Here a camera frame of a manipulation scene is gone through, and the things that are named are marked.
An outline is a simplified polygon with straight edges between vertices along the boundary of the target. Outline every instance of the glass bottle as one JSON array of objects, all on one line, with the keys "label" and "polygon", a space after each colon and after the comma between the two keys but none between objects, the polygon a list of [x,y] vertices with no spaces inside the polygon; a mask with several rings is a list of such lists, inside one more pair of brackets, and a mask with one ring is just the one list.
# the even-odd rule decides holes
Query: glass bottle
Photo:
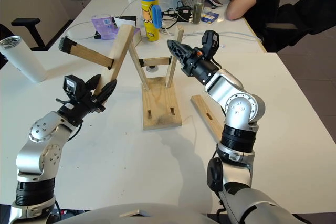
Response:
[{"label": "glass bottle", "polygon": [[204,0],[194,0],[193,3],[193,23],[198,24],[201,21]]}]

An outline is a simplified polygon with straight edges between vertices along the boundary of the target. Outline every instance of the chair armrest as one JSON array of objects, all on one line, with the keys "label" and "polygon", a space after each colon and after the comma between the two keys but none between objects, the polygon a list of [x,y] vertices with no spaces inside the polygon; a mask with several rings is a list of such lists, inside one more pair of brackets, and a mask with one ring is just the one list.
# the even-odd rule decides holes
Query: chair armrest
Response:
[{"label": "chair armrest", "polygon": [[292,23],[266,23],[267,30],[298,30]]}]

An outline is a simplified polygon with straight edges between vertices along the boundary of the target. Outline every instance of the wooden block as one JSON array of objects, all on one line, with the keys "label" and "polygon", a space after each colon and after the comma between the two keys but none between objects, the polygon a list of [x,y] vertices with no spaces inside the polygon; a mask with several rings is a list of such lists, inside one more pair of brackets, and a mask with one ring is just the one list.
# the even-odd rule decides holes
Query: wooden block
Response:
[{"label": "wooden block", "polygon": [[174,84],[166,88],[165,77],[148,78],[149,90],[142,87],[143,129],[181,126]]},{"label": "wooden block", "polygon": [[191,102],[218,142],[222,139],[223,126],[218,122],[201,95],[193,95]]},{"label": "wooden block", "polygon": [[146,77],[146,74],[143,71],[143,69],[142,69],[142,67],[139,63],[139,56],[138,56],[138,53],[136,52],[135,46],[134,46],[132,41],[130,42],[130,47],[129,47],[128,51],[131,55],[131,58],[132,58],[133,63],[135,65],[135,68],[136,68],[136,70],[139,74],[139,77],[140,77],[140,80],[142,82],[143,88],[145,90],[148,90],[149,87],[148,87],[148,83],[147,83],[147,77]]},{"label": "wooden block", "polygon": [[129,44],[134,35],[134,26],[122,24],[119,28],[117,38],[113,43],[113,48],[109,53],[109,58],[114,59],[112,69],[103,68],[102,74],[94,91],[95,95],[99,94],[101,89],[109,82],[115,80],[118,76],[121,65],[124,61]]},{"label": "wooden block", "polygon": [[110,59],[105,55],[102,55],[81,44],[78,44],[68,37],[63,37],[60,40],[58,48],[62,52],[66,52],[82,59],[97,63],[99,65],[107,67],[108,69],[111,69],[112,67],[113,59]]},{"label": "wooden block", "polygon": [[102,55],[80,44],[77,44],[76,46],[72,46],[70,53],[72,55],[76,55],[80,58],[89,60],[91,62],[97,63],[104,67],[107,67],[108,69],[111,69],[112,67],[113,59],[110,59],[109,57],[106,57],[105,55]]},{"label": "wooden block", "polygon": [[169,65],[172,57],[159,57],[159,58],[148,58],[139,59],[140,65],[142,67],[146,66],[158,66],[158,65]]},{"label": "wooden block", "polygon": [[[176,26],[176,30],[175,30],[175,36],[174,36],[174,40],[177,40],[178,42],[182,41],[182,37],[183,37],[183,26],[181,25],[177,25]],[[167,70],[167,78],[166,78],[166,87],[169,88],[170,85],[172,84],[173,81],[173,77],[174,77],[174,72],[175,72],[175,67],[176,67],[176,62],[177,59],[175,56],[172,56],[172,60],[168,66],[168,70]]]}]

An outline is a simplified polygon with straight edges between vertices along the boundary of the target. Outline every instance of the black office chair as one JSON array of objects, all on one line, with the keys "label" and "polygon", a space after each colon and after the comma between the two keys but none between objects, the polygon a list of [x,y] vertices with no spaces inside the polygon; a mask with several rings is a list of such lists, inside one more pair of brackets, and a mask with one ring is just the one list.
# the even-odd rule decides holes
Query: black office chair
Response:
[{"label": "black office chair", "polygon": [[[45,46],[40,34],[36,30],[36,25],[40,23],[39,18],[17,18],[12,21],[12,26],[25,26],[33,39],[35,40],[38,47],[30,48],[32,51],[47,51],[48,48]],[[13,36],[14,34],[5,27],[3,24],[0,24],[0,40],[5,39],[7,37]],[[7,59],[0,54],[0,69],[7,63]]]},{"label": "black office chair", "polygon": [[318,34],[336,25],[336,0],[299,0],[278,9],[275,23],[267,23],[268,52],[294,46],[306,34]]}]

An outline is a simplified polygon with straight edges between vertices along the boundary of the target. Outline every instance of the wooden stick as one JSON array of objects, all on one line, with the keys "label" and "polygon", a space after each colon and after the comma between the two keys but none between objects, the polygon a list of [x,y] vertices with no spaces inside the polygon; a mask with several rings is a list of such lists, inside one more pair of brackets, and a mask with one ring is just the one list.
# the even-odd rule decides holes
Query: wooden stick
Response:
[{"label": "wooden stick", "polygon": [[[184,32],[183,26],[177,25],[176,30],[175,30],[174,40],[181,42],[182,37],[183,37],[183,32]],[[170,85],[172,84],[175,67],[176,67],[176,61],[177,61],[176,57],[172,56],[172,60],[168,66],[167,76],[166,76],[166,87],[167,88],[169,88]]]},{"label": "wooden stick", "polygon": [[117,38],[113,43],[112,50],[110,51],[109,58],[114,59],[112,69],[108,70],[103,68],[99,83],[94,94],[99,94],[101,89],[109,82],[115,80],[118,76],[121,64],[124,61],[129,44],[134,35],[134,26],[122,24],[119,28]]},{"label": "wooden stick", "polygon": [[216,117],[206,105],[202,96],[193,95],[190,100],[194,104],[203,121],[209,127],[209,130],[212,132],[213,136],[218,142],[220,142],[222,139],[223,126],[217,121]]},{"label": "wooden stick", "polygon": [[81,44],[78,44],[68,37],[64,37],[61,39],[59,43],[59,50],[68,54],[75,55],[79,58],[97,63],[99,65],[107,67],[108,69],[111,69],[113,64],[113,59],[110,59],[105,55],[102,55]]},{"label": "wooden stick", "polygon": [[147,82],[147,77],[146,77],[146,74],[145,72],[143,71],[140,63],[139,63],[139,56],[138,56],[138,53],[136,52],[136,49],[135,49],[135,46],[133,44],[133,42],[131,41],[130,43],[130,47],[128,49],[128,52],[130,53],[131,55],[131,58],[133,60],[133,63],[135,65],[135,68],[140,76],[140,80],[142,82],[142,85],[143,85],[143,88],[145,90],[148,90],[149,89],[149,86],[148,86],[148,82]]},{"label": "wooden stick", "polygon": [[139,59],[141,67],[146,66],[158,66],[158,65],[169,65],[172,57],[160,57],[160,58],[148,58],[148,59]]}]

